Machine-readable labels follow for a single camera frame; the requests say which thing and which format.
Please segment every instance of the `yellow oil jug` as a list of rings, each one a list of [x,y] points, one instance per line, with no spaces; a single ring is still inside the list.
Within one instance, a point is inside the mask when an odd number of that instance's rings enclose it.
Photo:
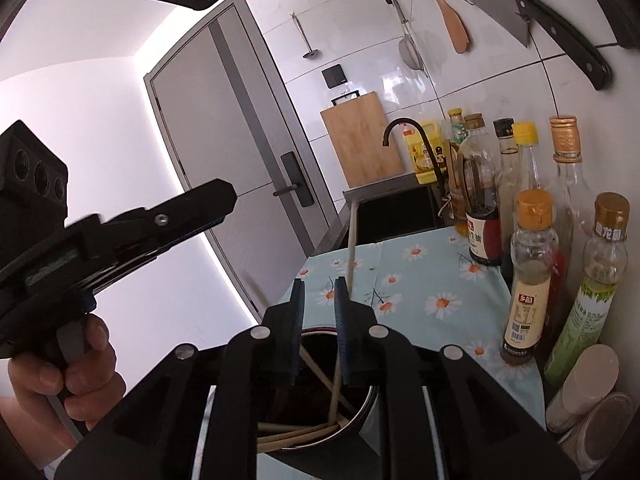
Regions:
[[[442,137],[440,136],[440,125],[436,121],[426,121],[420,124],[427,134],[427,139],[429,139],[433,154],[436,156],[438,166],[442,171],[446,171],[447,162],[444,156]],[[431,184],[436,182],[433,163],[431,162],[427,148],[422,142],[420,133],[408,124],[405,124],[403,137],[404,142],[409,148],[409,154],[411,155],[411,160],[414,164],[415,177],[418,179],[418,182],[420,184]]]

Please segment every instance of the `gold bottle cap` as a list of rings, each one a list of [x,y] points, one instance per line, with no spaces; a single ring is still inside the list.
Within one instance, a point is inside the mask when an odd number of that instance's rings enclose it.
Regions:
[[[516,144],[520,146],[537,144],[538,130],[536,123],[515,123],[513,125],[513,138],[516,140]]]
[[[554,160],[559,163],[582,162],[578,119],[574,116],[558,116],[549,119],[551,137],[554,140]]]
[[[465,117],[465,128],[467,130],[479,130],[484,128],[484,118],[482,114],[471,114]]]
[[[518,225],[527,231],[549,229],[554,221],[554,201],[543,189],[527,189],[518,195]]]
[[[605,240],[624,240],[631,209],[629,201],[618,193],[600,193],[595,206],[595,233]]]

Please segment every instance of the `door handle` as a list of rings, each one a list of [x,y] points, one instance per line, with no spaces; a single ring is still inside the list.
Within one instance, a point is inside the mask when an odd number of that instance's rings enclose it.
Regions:
[[[284,195],[287,193],[291,193],[292,191],[295,191],[299,188],[300,186],[298,184],[291,184],[291,186],[286,187],[284,189],[278,189],[276,191],[273,192],[274,196],[280,196],[280,195]]]
[[[280,157],[280,160],[282,160],[282,165],[287,171],[287,176],[289,177],[291,186],[283,189],[277,189],[273,195],[280,196],[295,191],[302,207],[309,207],[315,204],[316,201],[314,200],[314,196],[311,194],[311,190],[306,183],[305,175],[302,173],[302,168],[300,168],[300,165],[298,164],[296,154],[294,152],[284,153]]]

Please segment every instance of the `door frame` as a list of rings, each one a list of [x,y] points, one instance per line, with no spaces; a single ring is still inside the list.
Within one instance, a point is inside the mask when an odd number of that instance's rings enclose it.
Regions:
[[[232,7],[234,7],[236,12],[238,13],[238,16],[240,17],[242,25],[244,26],[244,30],[246,31],[249,41],[254,48],[255,55],[262,67],[268,85],[273,92],[273,96],[280,109],[280,113],[282,114],[282,119],[284,120],[293,145],[295,146],[295,149],[298,153],[302,171],[303,173],[305,173],[305,177],[307,179],[309,187],[312,189],[312,192],[315,195],[316,200],[318,201],[318,205],[322,211],[322,214],[324,215],[324,218],[326,219],[328,229],[338,218],[334,202],[331,198],[331,195],[329,194],[328,187],[324,180],[324,176],[322,176],[322,173],[320,171],[316,156],[311,150],[311,145],[306,138],[306,134],[302,128],[302,124],[300,122],[300,119],[298,118],[298,114],[293,106],[291,98],[289,97],[287,88],[284,85],[282,77],[280,76],[280,72],[275,65],[273,57],[271,56],[271,53],[267,47],[266,42],[264,41],[264,37],[260,31],[260,28],[258,28],[258,24],[256,23],[246,0],[221,1],[210,12],[208,12],[206,16],[204,16],[198,23],[196,23],[196,25],[191,27],[191,29],[187,31],[187,33],[184,34],[183,37],[181,37],[174,46],[171,47],[171,49],[162,57],[162,59],[153,67],[153,69],[144,76],[145,87],[149,95],[151,107],[156,117],[156,122],[158,123],[158,127],[162,135],[162,140],[164,140],[164,144],[167,147],[169,157],[172,164],[174,165],[174,169],[178,175],[178,179],[180,180],[180,184],[182,185],[182,188],[184,190],[191,189],[188,178],[184,173],[180,160],[175,151],[175,147],[172,142],[171,135],[168,131],[168,127],[164,121],[164,116],[162,115],[162,110],[159,104],[158,96],[156,95],[156,91],[154,89],[153,81],[154,78],[162,71],[162,69],[197,34],[199,34],[205,28],[209,27],[209,25],[215,19],[217,19]],[[211,230],[207,230],[205,234],[233,286],[236,288],[242,300],[252,311],[252,314],[254,314],[254,317],[259,322],[262,319],[261,310],[252,301],[250,294],[240,282],[240,279],[236,275],[231,264],[229,264],[228,260],[226,259],[222,247],[220,247],[220,245],[218,244],[215,235]]]

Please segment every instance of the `wooden spatula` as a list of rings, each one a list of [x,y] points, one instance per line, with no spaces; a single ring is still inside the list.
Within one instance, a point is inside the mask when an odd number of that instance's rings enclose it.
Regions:
[[[469,36],[460,16],[445,0],[436,0],[436,2],[442,12],[444,24],[449,32],[451,43],[453,43],[453,49],[458,54],[464,54],[469,48]]]

